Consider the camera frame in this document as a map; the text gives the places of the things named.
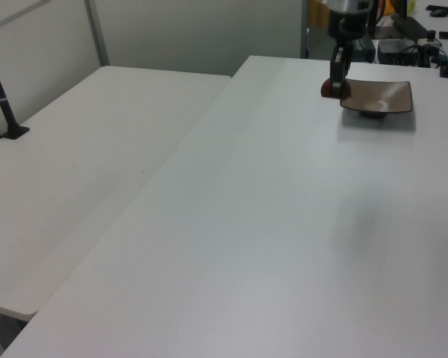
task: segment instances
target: brown plate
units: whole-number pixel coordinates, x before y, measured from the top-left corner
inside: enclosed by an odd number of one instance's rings
[[[413,110],[410,82],[370,82],[346,80],[348,96],[340,105],[366,114],[385,115]]]

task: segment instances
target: white wall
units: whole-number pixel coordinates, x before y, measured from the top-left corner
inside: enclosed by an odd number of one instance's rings
[[[251,54],[300,57],[302,0],[91,2],[111,65],[233,75]]]
[[[0,28],[0,78],[19,123],[98,68],[84,0],[51,0]]]

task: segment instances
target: table surface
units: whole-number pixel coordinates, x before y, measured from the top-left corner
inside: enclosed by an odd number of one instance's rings
[[[448,0],[417,0],[415,10],[409,14],[414,17],[426,30],[435,30],[437,39],[440,31],[448,31],[447,17],[431,17],[430,11],[425,10],[428,5],[448,7]],[[448,54],[448,40],[440,40],[442,49]]]
[[[0,140],[0,313],[44,305],[229,79],[104,67]]]
[[[448,357],[448,79],[352,64],[382,121],[328,71],[250,57],[3,357]]]

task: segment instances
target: electronic equipment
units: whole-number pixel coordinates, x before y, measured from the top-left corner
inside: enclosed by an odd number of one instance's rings
[[[438,32],[438,36],[440,40],[448,40],[448,31],[440,31]]]
[[[448,11],[444,10],[444,9],[437,9],[437,10],[433,10],[430,13],[431,17],[447,17],[448,16]]]
[[[439,6],[439,5],[428,5],[426,7],[426,9],[428,11],[434,11],[434,10],[446,10],[446,11],[448,11],[448,7],[447,6]]]
[[[416,66],[418,51],[411,40],[381,40],[377,51],[379,63],[395,66]]]
[[[391,16],[393,26],[414,43],[426,38],[428,31],[413,17],[407,16],[408,0],[390,0],[390,3],[396,13]]]

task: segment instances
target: black device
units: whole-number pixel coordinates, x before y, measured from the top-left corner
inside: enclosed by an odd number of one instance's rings
[[[336,40],[334,54],[330,60],[330,77],[320,93],[322,97],[343,98],[348,95],[349,85],[346,75],[349,72],[355,40],[367,33],[368,14],[373,0],[329,0],[328,34]]]
[[[448,7],[447,6],[439,6],[439,5],[428,5],[426,7],[426,9],[428,11],[435,11],[435,10],[446,10],[446,11],[448,11]]]
[[[379,62],[383,65],[416,66],[418,51],[411,40],[381,40],[377,52]]]
[[[438,36],[440,40],[448,40],[448,31],[440,31],[438,32]]]
[[[430,13],[431,17],[447,17],[448,16],[448,11],[444,10],[444,9],[437,9],[437,10],[433,10]]]
[[[408,0],[390,0],[390,3],[396,13],[391,16],[393,26],[415,43],[425,39],[428,31],[413,17],[407,16]]]
[[[365,34],[361,39],[354,40],[352,62],[375,61],[376,48],[369,34]]]
[[[15,116],[13,115],[13,111],[10,107],[10,103],[8,103],[7,95],[5,94],[3,86],[1,85],[1,81],[0,81],[0,108],[4,114],[5,120],[7,121],[8,125],[8,131],[3,135],[4,138],[17,139],[30,130],[30,128],[22,127],[16,122]]]

